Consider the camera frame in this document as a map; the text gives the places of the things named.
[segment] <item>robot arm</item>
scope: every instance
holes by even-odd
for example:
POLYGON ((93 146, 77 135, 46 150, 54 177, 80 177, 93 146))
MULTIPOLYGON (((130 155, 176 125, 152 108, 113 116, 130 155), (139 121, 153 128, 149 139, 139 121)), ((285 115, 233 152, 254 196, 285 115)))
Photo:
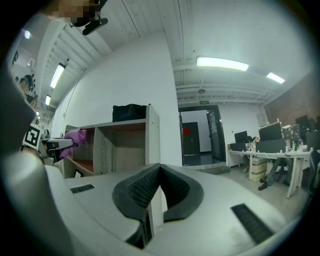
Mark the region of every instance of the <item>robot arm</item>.
POLYGON ((74 144, 72 139, 50 138, 39 143, 38 153, 45 165, 53 166, 60 160, 60 150, 71 147, 74 144))

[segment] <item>brick wall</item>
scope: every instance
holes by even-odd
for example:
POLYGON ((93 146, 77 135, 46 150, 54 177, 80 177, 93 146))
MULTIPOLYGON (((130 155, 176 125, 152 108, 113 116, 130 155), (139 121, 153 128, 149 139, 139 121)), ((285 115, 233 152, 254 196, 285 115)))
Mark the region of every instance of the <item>brick wall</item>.
POLYGON ((296 85, 264 106, 270 123, 279 118, 282 126, 295 125, 296 118, 307 115, 320 125, 320 74, 310 72, 296 85))

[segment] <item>white wall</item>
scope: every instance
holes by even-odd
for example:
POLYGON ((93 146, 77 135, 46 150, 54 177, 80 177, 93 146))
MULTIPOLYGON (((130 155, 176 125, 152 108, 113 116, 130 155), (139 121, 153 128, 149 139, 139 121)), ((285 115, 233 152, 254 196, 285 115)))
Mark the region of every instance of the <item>white wall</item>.
POLYGON ((112 122, 113 105, 151 104, 160 118, 161 162, 182 165, 178 102, 164 33, 124 45, 87 69, 63 120, 66 102, 56 110, 52 134, 66 125, 112 122))
POLYGON ((206 110, 181 112, 182 123, 198 123, 200 152, 211 151, 210 131, 206 110))
POLYGON ((218 108, 224 133, 226 164, 228 165, 228 160, 230 160, 230 165, 234 166, 238 164, 239 157, 233 155, 229 159, 227 144, 234 143, 235 134, 243 131, 247 131, 248 136, 251 137, 259 136, 257 115, 265 115, 265 111, 260 106, 246 105, 219 105, 218 108))
POLYGON ((58 108, 55 110, 54 117, 52 118, 52 125, 51 125, 51 137, 56 138, 60 137, 60 133, 65 134, 66 125, 64 118, 64 113, 67 110, 68 103, 71 99, 72 92, 74 91, 75 87, 73 87, 67 95, 64 97, 64 99, 60 102, 58 108))

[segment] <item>desk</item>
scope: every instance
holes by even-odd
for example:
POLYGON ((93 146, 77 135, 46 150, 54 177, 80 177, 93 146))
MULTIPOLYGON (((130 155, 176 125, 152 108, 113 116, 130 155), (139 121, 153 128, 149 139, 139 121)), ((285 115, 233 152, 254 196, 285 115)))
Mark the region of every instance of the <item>desk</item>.
POLYGON ((310 151, 302 152, 302 151, 292 151, 286 153, 260 153, 253 151, 233 151, 228 150, 229 159, 231 155, 239 155, 240 157, 244 155, 250 156, 250 169, 249 169, 249 180, 252 178, 252 169, 253 169, 253 157, 257 158, 267 158, 267 159, 277 159, 277 158, 292 158, 293 159, 293 170, 290 181, 290 187, 288 189, 288 193, 286 194, 286 198, 289 199, 292 193, 294 192, 293 188, 300 188, 302 175, 303 175, 303 161, 304 158, 309 158, 310 151))

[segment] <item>black bag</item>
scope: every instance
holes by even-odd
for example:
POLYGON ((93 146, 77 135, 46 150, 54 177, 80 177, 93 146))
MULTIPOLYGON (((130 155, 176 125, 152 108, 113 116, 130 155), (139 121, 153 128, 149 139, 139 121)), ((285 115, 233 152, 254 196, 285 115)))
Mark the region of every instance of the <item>black bag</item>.
POLYGON ((126 106, 113 106, 112 122, 121 122, 146 118, 147 106, 129 104, 126 106))

